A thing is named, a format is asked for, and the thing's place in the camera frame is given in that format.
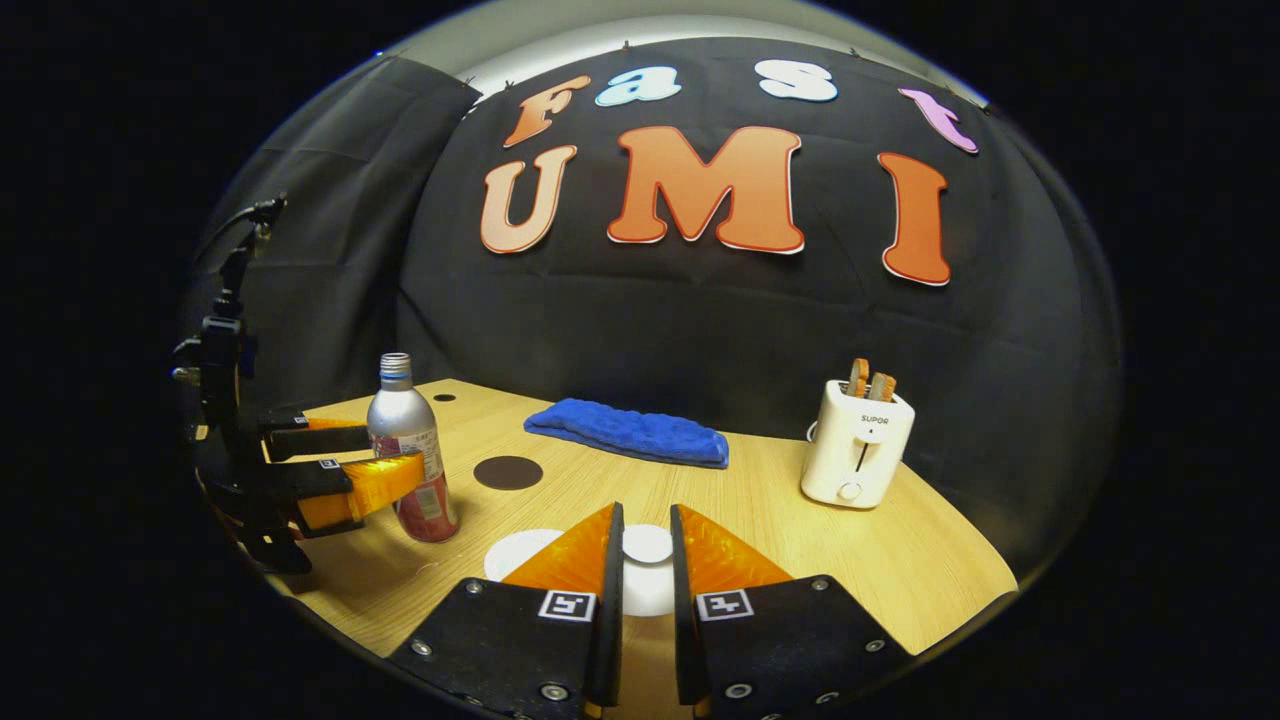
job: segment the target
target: light blue letter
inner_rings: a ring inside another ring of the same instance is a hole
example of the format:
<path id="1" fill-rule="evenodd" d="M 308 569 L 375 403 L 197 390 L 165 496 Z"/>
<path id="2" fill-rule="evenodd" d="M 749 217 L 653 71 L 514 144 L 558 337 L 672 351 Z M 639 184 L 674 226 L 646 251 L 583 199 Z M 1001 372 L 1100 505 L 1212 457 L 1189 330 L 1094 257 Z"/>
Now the light blue letter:
<path id="1" fill-rule="evenodd" d="M 676 68 L 640 68 L 622 73 L 609 81 L 609 87 L 595 96 L 595 104 L 602 108 L 626 105 L 632 100 L 662 100 L 680 92 L 676 85 Z"/>

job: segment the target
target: aluminum bottle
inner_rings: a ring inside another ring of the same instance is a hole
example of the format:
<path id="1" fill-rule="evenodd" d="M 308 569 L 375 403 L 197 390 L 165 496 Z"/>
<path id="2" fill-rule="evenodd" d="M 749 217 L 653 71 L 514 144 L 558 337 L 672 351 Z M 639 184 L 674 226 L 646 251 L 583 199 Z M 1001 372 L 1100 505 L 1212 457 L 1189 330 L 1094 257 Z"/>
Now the aluminum bottle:
<path id="1" fill-rule="evenodd" d="M 379 363 L 381 389 L 369 405 L 369 441 L 374 455 L 385 457 L 422 451 L 425 473 L 413 492 L 396 501 L 396 518 L 416 541 L 444 542 L 458 532 L 458 518 L 449 501 L 440 457 L 440 438 L 435 413 L 413 388 L 410 356 L 388 352 Z"/>

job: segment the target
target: orange letter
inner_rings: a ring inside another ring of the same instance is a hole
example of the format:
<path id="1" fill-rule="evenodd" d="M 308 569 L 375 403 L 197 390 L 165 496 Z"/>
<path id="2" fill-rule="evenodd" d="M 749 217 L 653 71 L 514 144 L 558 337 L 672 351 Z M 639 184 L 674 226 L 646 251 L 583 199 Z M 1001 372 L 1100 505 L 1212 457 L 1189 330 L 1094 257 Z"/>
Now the orange letter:
<path id="1" fill-rule="evenodd" d="M 938 193 L 947 178 L 924 163 L 881 152 L 877 159 L 893 176 L 897 195 L 897 228 L 893 245 L 884 251 L 884 269 L 900 278 L 924 284 L 947 284 L 951 266 L 942 259 L 942 209 Z"/>
<path id="2" fill-rule="evenodd" d="M 559 113 L 563 110 L 568 105 L 568 101 L 573 99 L 573 91 L 582 90 L 590 83 L 591 78 L 579 76 L 521 102 L 522 111 L 520 113 L 520 120 L 516 122 L 516 129 L 512 131 L 511 137 L 502 146 L 511 147 L 552 127 L 552 122 L 547 119 L 547 113 Z"/>
<path id="3" fill-rule="evenodd" d="M 658 219 L 658 192 L 667 199 L 680 234 L 698 240 L 724 196 L 733 192 L 728 219 L 716 237 L 730 247 L 790 255 L 804 250 L 804 233 L 791 222 L 791 154 L 800 137 L 785 129 L 746 127 L 730 136 L 704 164 L 676 128 L 622 133 L 631 152 L 622 215 L 609 224 L 616 242 L 657 242 L 667 234 Z"/>
<path id="4" fill-rule="evenodd" d="M 577 154 L 577 147 L 562 145 L 543 152 L 534 160 L 538 176 L 538 195 L 534 196 L 534 210 L 524 224 L 507 222 L 511 209 L 511 191 L 516 178 L 525 170 L 525 164 L 507 163 L 499 165 L 484 177 L 489 188 L 484 196 L 484 210 L 480 211 L 480 240 L 494 252 L 520 252 L 538 243 L 556 219 L 556 204 L 559 201 L 559 183 L 564 174 L 564 163 Z"/>

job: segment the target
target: pink letter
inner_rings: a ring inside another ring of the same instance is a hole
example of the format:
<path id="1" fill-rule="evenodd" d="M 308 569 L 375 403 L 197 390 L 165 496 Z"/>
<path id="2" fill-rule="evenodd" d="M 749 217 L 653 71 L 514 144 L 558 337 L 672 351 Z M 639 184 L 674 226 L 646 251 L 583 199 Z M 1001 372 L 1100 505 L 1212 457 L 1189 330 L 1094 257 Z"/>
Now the pink letter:
<path id="1" fill-rule="evenodd" d="M 973 155 L 978 154 L 978 143 L 960 135 L 960 131 L 957 131 L 955 124 L 952 124 L 960 122 L 955 113 L 947 110 L 942 105 L 938 105 L 938 101 L 934 100 L 928 92 L 906 90 L 904 87 L 897 88 L 897 91 L 906 95 L 911 100 L 915 100 L 915 106 L 924 113 L 924 119 L 929 120 L 933 129 L 938 131 L 938 135 L 947 138 L 947 142 L 955 145 L 965 152 Z"/>

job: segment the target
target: black dot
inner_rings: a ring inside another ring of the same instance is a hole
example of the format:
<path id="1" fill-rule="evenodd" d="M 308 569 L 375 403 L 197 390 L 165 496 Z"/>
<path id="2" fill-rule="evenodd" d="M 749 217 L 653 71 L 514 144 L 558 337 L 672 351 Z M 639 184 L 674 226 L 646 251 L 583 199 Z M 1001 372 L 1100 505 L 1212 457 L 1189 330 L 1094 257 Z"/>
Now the black dot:
<path id="1" fill-rule="evenodd" d="M 543 479 L 543 466 L 527 457 L 503 455 L 476 465 L 476 482 L 493 489 L 525 489 Z"/>

